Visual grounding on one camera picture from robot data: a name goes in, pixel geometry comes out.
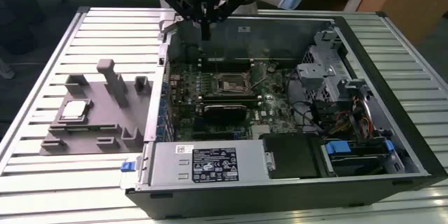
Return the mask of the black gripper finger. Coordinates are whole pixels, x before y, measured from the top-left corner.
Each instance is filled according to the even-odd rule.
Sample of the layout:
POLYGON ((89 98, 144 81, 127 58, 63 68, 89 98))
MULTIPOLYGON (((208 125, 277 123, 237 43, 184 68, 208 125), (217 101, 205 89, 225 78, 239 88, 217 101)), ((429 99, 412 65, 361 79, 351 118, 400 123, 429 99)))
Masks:
POLYGON ((177 14, 188 21, 199 24, 201 40, 207 40, 207 19, 199 3, 191 4, 188 0, 164 0, 177 14))
POLYGON ((239 7, 239 0, 228 0, 220 5, 207 5, 205 13, 205 40, 211 39, 211 28, 213 23, 221 23, 231 16, 239 7))

